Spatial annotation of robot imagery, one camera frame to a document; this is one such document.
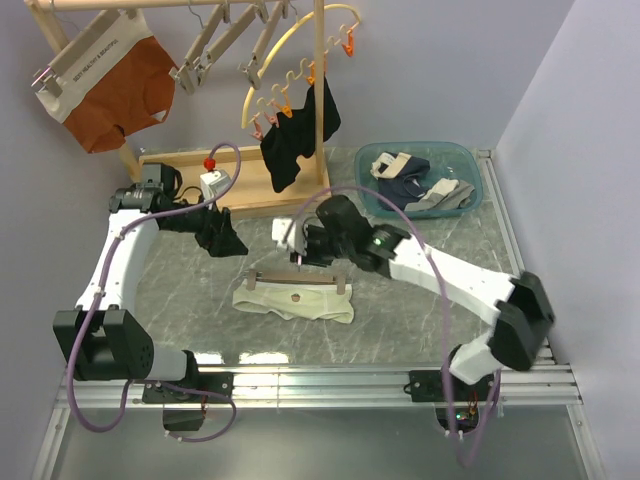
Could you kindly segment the pale yellow underwear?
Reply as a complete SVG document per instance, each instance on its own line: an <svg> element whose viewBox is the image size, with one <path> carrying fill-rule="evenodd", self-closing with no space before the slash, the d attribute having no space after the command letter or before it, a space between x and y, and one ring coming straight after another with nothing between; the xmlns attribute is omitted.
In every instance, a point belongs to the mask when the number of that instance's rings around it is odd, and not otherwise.
<svg viewBox="0 0 640 480"><path fill-rule="evenodd" d="M284 320L332 320L350 324L354 319L352 286L343 293L329 285L279 284L257 282L250 290L245 280L233 293L234 309L256 314L274 313Z"/></svg>

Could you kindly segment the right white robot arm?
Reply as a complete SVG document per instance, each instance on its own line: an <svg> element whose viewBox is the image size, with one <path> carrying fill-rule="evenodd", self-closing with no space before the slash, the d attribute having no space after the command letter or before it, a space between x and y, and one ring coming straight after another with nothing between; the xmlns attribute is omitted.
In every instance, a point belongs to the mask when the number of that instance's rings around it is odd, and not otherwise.
<svg viewBox="0 0 640 480"><path fill-rule="evenodd" d="M421 244L415 233L371 224L344 195L316 209L318 225L295 222L284 239L293 260L328 266L347 259L359 269L437 293L463 306L489 329L449 355L442 391L460 400L486 375L500 369L528 371L554 325L542 280L532 272L492 271Z"/></svg>

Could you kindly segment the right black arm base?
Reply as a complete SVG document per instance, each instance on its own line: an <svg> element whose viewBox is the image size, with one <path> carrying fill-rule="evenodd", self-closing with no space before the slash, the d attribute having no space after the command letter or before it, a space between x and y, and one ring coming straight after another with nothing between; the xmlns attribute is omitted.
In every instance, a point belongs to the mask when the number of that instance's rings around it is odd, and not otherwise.
<svg viewBox="0 0 640 480"><path fill-rule="evenodd" d="M453 395L455 403L460 406L455 408L458 434L463 437L476 430L480 423L480 402L489 399L490 410L497 406L500 389L493 394L491 389L496 384L496 375L484 376L474 385L467 385L453 377ZM411 370L409 382L404 385L403 392L411 397L413 403L444 403L444 386L442 374L435 370Z"/></svg>

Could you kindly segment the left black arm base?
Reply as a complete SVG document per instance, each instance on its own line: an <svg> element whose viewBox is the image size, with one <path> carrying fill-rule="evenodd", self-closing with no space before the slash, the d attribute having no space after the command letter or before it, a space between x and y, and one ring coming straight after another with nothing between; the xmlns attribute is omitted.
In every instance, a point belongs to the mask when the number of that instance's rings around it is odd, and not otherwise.
<svg viewBox="0 0 640 480"><path fill-rule="evenodd" d="M223 424L219 437L235 423L237 408L233 405L234 376L228 372L199 373L182 381L147 383L142 404L162 408L163 427L170 434L202 433L208 411L214 406L229 407L229 419Z"/></svg>

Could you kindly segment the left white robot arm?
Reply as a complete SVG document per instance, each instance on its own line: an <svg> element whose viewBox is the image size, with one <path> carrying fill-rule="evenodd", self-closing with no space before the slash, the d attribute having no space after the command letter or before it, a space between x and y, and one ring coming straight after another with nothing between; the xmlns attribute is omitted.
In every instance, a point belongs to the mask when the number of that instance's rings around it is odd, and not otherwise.
<svg viewBox="0 0 640 480"><path fill-rule="evenodd" d="M178 401L195 399L202 378L191 352L162 347L137 321L136 291L150 247L161 231L189 233L213 258L248 249L228 208L192 209L179 199L180 172L163 163L143 166L141 180L109 201L107 239L83 294L56 313L53 331L77 381L160 380Z"/></svg>

